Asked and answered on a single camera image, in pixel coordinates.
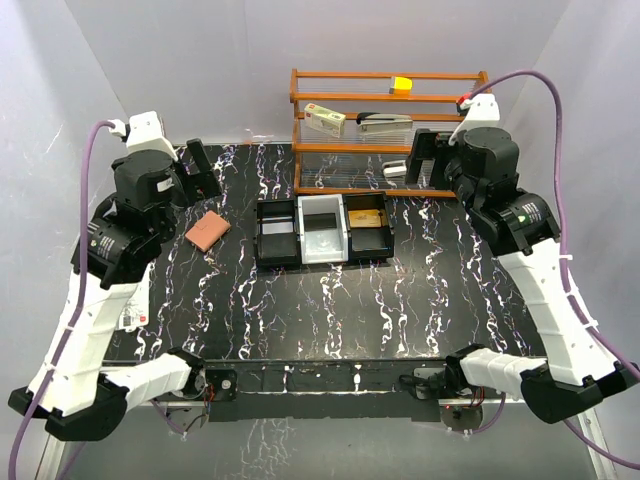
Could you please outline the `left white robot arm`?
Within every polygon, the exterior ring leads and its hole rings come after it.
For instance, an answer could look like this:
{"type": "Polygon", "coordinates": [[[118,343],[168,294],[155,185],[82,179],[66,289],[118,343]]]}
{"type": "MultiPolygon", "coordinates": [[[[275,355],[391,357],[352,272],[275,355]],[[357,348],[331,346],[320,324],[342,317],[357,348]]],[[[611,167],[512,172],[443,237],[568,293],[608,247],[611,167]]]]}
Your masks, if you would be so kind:
{"type": "Polygon", "coordinates": [[[70,297],[45,360],[8,405],[45,422],[64,442],[109,436],[133,408],[165,394],[198,397],[204,362],[175,347],[158,358],[111,372],[103,359],[124,307],[145,272],[176,235],[176,207],[220,193],[203,143],[187,142],[191,173],[173,151],[145,149],[113,161],[115,190],[82,221],[72,256],[70,297]]]}

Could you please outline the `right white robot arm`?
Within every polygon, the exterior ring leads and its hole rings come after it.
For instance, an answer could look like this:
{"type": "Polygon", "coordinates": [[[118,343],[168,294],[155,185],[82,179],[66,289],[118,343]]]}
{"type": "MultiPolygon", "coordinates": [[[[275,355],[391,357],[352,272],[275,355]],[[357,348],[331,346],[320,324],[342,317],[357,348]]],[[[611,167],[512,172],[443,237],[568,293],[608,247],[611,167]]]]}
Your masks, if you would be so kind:
{"type": "Polygon", "coordinates": [[[433,161],[430,185],[449,189],[475,233],[509,274],[542,339],[544,357],[519,357],[471,344],[447,356],[443,370],[415,372],[401,381],[422,398],[482,387],[523,400],[554,424],[637,385],[635,364],[624,365],[577,314],[577,289],[561,250],[561,229],[547,202],[518,187],[519,148],[497,127],[457,134],[420,129],[407,159],[407,181],[433,161]]]}

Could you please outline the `pink leather card holder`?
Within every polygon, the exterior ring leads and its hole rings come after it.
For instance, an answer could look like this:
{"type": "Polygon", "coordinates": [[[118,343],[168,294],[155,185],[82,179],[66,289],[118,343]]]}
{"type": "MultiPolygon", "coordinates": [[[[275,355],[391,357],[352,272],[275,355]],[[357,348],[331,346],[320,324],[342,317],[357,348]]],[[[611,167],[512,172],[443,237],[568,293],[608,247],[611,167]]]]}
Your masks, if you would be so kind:
{"type": "Polygon", "coordinates": [[[230,228],[227,220],[208,211],[186,232],[185,238],[199,251],[206,253],[230,228]]]}

